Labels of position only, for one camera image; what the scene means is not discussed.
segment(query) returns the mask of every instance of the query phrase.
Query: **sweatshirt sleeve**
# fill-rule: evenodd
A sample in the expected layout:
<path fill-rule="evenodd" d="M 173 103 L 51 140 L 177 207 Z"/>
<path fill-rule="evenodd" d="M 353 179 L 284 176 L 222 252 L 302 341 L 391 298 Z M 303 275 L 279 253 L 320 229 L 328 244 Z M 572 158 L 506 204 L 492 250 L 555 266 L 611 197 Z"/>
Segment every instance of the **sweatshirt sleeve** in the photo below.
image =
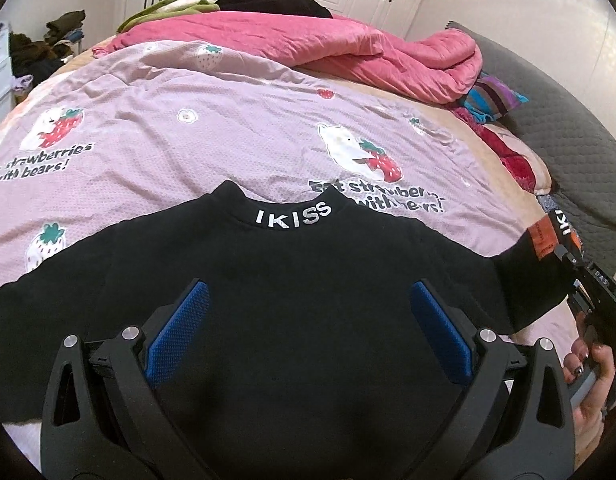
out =
<path fill-rule="evenodd" d="M 0 420 L 40 418 L 56 353 L 83 336 L 114 254 L 118 226 L 84 238 L 0 287 Z"/>

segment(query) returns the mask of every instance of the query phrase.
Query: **blue textured pad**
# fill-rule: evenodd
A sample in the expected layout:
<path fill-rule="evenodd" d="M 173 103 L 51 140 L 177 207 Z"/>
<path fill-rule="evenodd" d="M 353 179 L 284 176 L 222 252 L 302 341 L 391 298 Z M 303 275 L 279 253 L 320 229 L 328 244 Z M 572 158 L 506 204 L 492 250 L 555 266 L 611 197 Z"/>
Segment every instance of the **blue textured pad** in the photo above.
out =
<path fill-rule="evenodd" d="M 174 375 L 209 308 L 208 286 L 198 282 L 148 349 L 146 379 L 151 388 L 156 388 Z"/>
<path fill-rule="evenodd" d="M 470 348 L 421 282 L 416 282 L 410 289 L 410 308 L 450 382 L 472 383 Z"/>

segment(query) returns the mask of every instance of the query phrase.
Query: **pink blanket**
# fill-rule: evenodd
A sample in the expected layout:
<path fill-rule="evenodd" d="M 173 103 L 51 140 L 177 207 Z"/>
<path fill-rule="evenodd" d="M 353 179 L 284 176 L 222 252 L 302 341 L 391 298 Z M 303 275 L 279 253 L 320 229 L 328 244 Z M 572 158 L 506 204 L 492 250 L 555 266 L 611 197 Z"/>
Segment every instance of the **pink blanket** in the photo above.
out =
<path fill-rule="evenodd" d="M 207 41 L 436 104 L 466 94 L 482 66 L 475 41 L 456 29 L 408 43 L 340 16 L 325 20 L 232 11 L 142 23 L 95 54 L 161 40 Z"/>

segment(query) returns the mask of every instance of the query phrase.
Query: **colorful striped cushion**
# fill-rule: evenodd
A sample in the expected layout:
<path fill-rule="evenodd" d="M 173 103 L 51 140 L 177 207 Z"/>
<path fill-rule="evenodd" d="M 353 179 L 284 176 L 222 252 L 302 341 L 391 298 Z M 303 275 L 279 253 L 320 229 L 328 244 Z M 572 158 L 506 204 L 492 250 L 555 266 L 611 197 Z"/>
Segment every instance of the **colorful striped cushion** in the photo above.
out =
<path fill-rule="evenodd" d="M 472 89 L 459 100 L 480 124 L 492 123 L 526 102 L 526 97 L 485 72 L 481 72 Z"/>

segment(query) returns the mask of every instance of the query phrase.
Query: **gray quilted headboard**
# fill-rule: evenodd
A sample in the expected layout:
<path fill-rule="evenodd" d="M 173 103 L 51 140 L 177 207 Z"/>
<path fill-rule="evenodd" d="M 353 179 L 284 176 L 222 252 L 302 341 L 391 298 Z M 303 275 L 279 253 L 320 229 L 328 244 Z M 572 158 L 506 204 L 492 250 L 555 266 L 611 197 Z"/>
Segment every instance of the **gray quilted headboard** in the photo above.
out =
<path fill-rule="evenodd" d="M 507 48 L 459 23 L 483 54 L 483 70 L 530 102 L 502 123 L 547 164 L 552 196 L 584 244 L 585 255 L 616 270 L 616 140 L 570 92 Z"/>

